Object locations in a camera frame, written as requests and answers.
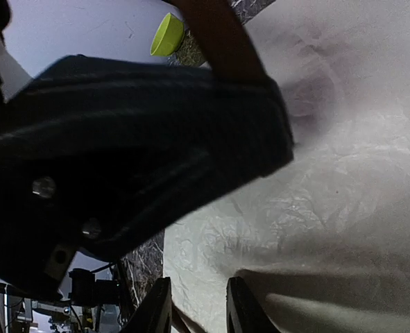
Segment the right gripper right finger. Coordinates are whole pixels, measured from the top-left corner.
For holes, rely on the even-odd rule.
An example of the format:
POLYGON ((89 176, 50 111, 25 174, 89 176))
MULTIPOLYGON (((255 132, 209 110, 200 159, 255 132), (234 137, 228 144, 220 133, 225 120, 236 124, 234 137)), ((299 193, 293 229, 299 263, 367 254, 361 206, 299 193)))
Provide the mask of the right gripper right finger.
POLYGON ((228 280, 226 321, 229 333, 280 333, 241 277, 228 280))

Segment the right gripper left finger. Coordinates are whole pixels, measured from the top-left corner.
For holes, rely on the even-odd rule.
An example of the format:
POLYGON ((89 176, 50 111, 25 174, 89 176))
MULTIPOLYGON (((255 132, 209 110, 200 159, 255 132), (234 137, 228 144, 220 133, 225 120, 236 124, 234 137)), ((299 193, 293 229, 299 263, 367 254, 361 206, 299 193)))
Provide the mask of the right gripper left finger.
POLYGON ((169 333, 171 326, 171 279, 161 277, 155 281, 121 333, 169 333))

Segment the peach wrapping paper sheet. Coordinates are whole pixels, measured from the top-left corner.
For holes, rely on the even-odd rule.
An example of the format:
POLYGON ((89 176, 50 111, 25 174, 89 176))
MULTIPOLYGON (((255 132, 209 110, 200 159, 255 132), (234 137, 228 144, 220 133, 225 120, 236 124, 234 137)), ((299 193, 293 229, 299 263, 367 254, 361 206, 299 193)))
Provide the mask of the peach wrapping paper sheet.
POLYGON ((410 1, 276 1, 246 28, 295 158, 166 230, 182 319, 224 332, 240 276, 285 332, 410 332, 410 1))

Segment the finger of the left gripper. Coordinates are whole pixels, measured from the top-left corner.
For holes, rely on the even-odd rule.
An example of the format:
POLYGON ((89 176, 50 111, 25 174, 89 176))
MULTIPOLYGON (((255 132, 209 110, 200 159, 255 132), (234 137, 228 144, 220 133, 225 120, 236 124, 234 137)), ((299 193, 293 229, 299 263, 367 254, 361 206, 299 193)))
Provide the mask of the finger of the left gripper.
POLYGON ((271 87, 273 80, 228 1, 172 1, 187 25, 174 53, 180 65, 209 66, 218 85, 271 87))

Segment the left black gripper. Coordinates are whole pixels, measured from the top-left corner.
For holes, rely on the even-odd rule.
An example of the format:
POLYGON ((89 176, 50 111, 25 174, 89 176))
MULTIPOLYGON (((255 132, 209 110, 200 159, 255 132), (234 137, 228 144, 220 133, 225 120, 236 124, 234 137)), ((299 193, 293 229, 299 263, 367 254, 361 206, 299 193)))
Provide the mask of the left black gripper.
POLYGON ((62 58, 0 113, 0 278, 57 298, 77 250, 112 262, 292 159, 270 78, 62 58))

